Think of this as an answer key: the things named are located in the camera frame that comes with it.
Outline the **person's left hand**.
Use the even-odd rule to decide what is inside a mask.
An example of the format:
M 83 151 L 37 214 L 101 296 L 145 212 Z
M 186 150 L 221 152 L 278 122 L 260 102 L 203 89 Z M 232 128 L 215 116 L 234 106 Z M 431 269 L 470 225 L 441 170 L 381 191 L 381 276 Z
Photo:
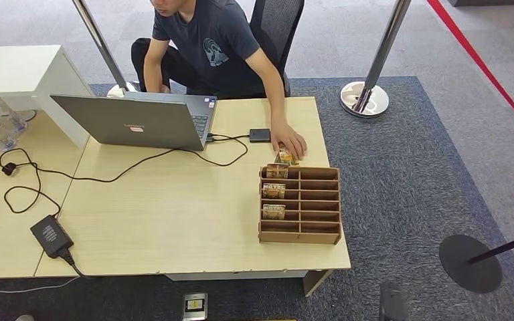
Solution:
M 270 125 L 270 137 L 275 153 L 278 153 L 280 145 L 283 144 L 296 160 L 301 160 L 306 155 L 307 143 L 305 139 L 286 121 L 272 121 Z

